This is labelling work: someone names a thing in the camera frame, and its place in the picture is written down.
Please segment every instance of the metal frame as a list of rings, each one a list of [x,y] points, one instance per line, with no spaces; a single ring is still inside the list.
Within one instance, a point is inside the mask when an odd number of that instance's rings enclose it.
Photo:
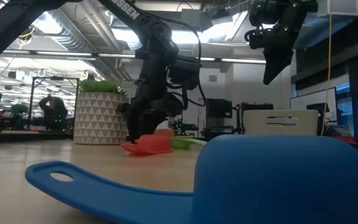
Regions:
[[[78,89],[80,87],[80,79],[79,78],[63,78],[63,77],[32,77],[32,84],[31,84],[31,94],[30,94],[30,106],[29,106],[29,117],[27,118],[27,128],[30,128],[31,124],[31,116],[32,116],[32,103],[34,100],[34,89],[39,86],[39,84],[35,84],[37,79],[41,79],[42,81],[49,79],[49,80],[76,80],[77,86],[75,91],[75,103],[74,103],[74,122],[73,126],[75,125],[75,114],[77,109],[77,97],[78,97]]]

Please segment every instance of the green object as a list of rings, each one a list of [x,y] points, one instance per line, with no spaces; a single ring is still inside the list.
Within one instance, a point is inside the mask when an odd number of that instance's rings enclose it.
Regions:
[[[127,96],[124,90],[119,89],[118,85],[113,81],[93,81],[83,80],[80,83],[81,89],[85,92],[102,92],[102,93],[115,93],[122,96]]]
[[[24,113],[29,112],[29,107],[22,104],[16,104],[12,106],[11,111],[13,116],[23,115]]]
[[[200,144],[205,146],[206,141],[201,141],[193,138],[179,138],[179,137],[170,137],[171,146],[175,149],[189,149],[192,144]]]

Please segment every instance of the ceiling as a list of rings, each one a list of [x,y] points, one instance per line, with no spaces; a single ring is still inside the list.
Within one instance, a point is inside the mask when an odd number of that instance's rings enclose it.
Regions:
[[[220,3],[219,1],[199,3],[197,0],[189,0],[186,3],[177,0],[153,0],[136,1],[136,6],[158,16],[180,21],[186,20],[186,16],[182,16],[182,10],[183,14],[194,13],[195,10],[203,7],[201,19],[194,25],[201,36],[203,57],[264,59],[261,49],[251,50],[244,40],[244,34],[255,27],[251,26],[247,13],[252,1],[239,4],[241,2],[244,0],[221,1]],[[216,8],[221,8],[221,6],[233,6],[230,9],[233,22],[225,26],[212,26],[211,16],[216,12]],[[136,36],[131,30],[96,0],[66,3],[60,9],[43,14],[33,25],[34,30],[30,42],[17,39],[9,46],[9,49],[133,54],[137,47]],[[345,25],[340,19],[334,23],[337,29]],[[198,48],[195,35],[176,24],[169,24],[169,26],[173,30],[172,38],[177,42],[180,54],[196,56]],[[326,30],[327,27],[326,18],[308,15],[297,47],[313,45],[325,35],[318,35],[323,33],[318,31]],[[124,82],[137,79],[141,65],[142,62],[137,59],[97,58],[95,61],[87,61],[61,58],[58,55],[47,58],[0,57],[0,92],[4,94],[4,101],[1,104],[8,108],[18,98],[27,102],[32,77],[40,74],[44,77],[58,75],[84,79],[87,73],[95,73],[97,80]],[[203,63],[203,68],[218,68],[222,72],[225,72],[228,66],[227,63]],[[8,73],[15,71],[17,78],[9,78]],[[40,80],[37,83],[39,86],[34,91],[35,102],[52,93],[62,97],[69,110],[73,110],[75,82]]]

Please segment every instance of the table surface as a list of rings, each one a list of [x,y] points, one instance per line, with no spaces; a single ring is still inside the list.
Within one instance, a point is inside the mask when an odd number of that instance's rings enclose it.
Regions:
[[[45,195],[27,183],[25,169],[62,160],[124,184],[158,190],[192,191],[201,148],[148,157],[128,156],[118,146],[83,146],[72,141],[0,144],[0,223],[107,223]]]

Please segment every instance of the red plastic toy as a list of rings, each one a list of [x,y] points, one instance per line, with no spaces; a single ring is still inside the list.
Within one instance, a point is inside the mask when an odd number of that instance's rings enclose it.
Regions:
[[[171,142],[167,136],[144,134],[136,144],[124,143],[121,147],[130,153],[138,155],[154,155],[172,152]]]

